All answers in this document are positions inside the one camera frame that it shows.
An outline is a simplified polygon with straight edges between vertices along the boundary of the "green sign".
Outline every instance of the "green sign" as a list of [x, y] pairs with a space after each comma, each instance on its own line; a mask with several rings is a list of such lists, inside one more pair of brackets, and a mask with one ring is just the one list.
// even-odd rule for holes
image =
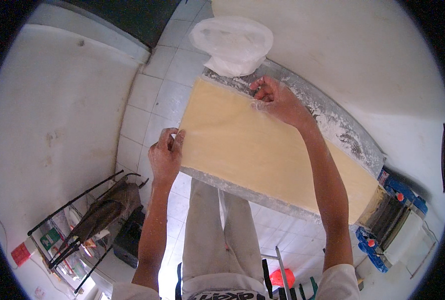
[[58, 240], [60, 240], [61, 237], [59, 236], [58, 232], [56, 231], [56, 228], [52, 228], [50, 231], [48, 231], [45, 235], [43, 235], [39, 240], [41, 244], [44, 246], [44, 248], [49, 251], [51, 247], [56, 244]]

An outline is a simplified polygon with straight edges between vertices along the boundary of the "white shirt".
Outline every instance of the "white shirt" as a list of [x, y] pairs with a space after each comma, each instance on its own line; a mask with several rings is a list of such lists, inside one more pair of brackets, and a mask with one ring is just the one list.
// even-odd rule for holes
[[[245, 275], [235, 273], [216, 273], [195, 277], [183, 283], [183, 300], [211, 299], [212, 296], [231, 299], [269, 299], [268, 292], [261, 282]], [[159, 300], [158, 293], [152, 288], [132, 283], [115, 283], [113, 300]], [[360, 299], [358, 281], [354, 267], [339, 264], [322, 273], [321, 283], [316, 292], [316, 300], [357, 300]]]

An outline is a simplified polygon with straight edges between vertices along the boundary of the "white pants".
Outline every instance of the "white pants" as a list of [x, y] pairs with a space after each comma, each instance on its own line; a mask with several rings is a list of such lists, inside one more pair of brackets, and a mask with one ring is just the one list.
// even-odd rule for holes
[[[224, 213], [224, 230], [219, 201]], [[215, 273], [242, 274], [263, 283], [261, 252], [251, 208], [247, 200], [192, 179], [182, 280]]]

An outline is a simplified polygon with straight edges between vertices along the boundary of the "plastic bag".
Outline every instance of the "plastic bag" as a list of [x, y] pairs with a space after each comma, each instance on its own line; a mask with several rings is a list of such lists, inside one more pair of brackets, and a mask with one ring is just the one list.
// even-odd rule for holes
[[220, 76], [253, 73], [273, 46], [272, 31], [251, 19], [225, 16], [203, 20], [189, 34], [193, 46], [211, 58], [204, 66]]
[[[294, 273], [290, 269], [284, 269], [284, 272], [286, 273], [287, 285], [289, 288], [291, 288], [296, 281]], [[271, 275], [269, 275], [269, 279], [274, 286], [284, 286], [283, 274], [281, 274], [281, 270], [272, 272]]]

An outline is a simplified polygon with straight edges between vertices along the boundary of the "red plastic bag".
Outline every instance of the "red plastic bag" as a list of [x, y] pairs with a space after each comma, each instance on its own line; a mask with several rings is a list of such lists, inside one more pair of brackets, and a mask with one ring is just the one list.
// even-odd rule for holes
[[[284, 269], [284, 271], [286, 273], [287, 285], [289, 286], [289, 288], [291, 288], [296, 278], [294, 277], [294, 274], [291, 271], [291, 269]], [[281, 274], [281, 270], [272, 272], [271, 275], [269, 275], [269, 279], [271, 279], [271, 283], [274, 286], [280, 286], [280, 287], [284, 286], [283, 274]]]

